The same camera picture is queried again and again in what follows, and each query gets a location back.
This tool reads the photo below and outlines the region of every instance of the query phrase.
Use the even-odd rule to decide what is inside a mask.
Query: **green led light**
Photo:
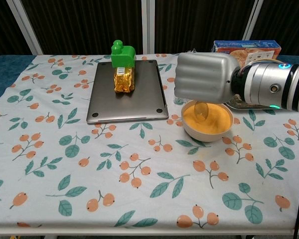
[[[280,109],[279,106],[275,106],[275,105],[270,105],[269,107],[271,107],[271,108],[275,108],[275,109]]]

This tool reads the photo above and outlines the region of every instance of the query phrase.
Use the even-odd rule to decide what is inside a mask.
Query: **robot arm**
[[[223,53],[181,53],[175,79],[177,97],[225,103],[234,94],[243,101],[299,111],[299,65],[259,61],[239,69]]]

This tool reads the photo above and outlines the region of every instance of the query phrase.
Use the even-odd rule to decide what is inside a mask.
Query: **floral tablecloth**
[[[292,233],[299,113],[233,111],[227,137],[200,142],[173,96],[177,55],[137,59],[157,60],[168,120],[86,124],[107,55],[37,56],[6,89],[0,233]]]

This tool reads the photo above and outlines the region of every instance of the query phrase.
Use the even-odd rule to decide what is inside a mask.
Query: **silver laptop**
[[[168,118],[167,105],[155,60],[135,62],[135,89],[114,92],[111,62],[98,64],[87,123],[110,123]]]

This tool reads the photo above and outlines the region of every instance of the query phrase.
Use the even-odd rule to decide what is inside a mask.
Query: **black curtain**
[[[214,40],[241,40],[253,4],[253,0],[156,0],[155,52],[210,51]]]
[[[110,54],[120,39],[142,54],[141,0],[22,0],[44,54]]]
[[[0,0],[0,55],[30,55],[31,51],[6,3]]]
[[[275,40],[280,54],[299,55],[299,0],[264,0],[252,40]]]

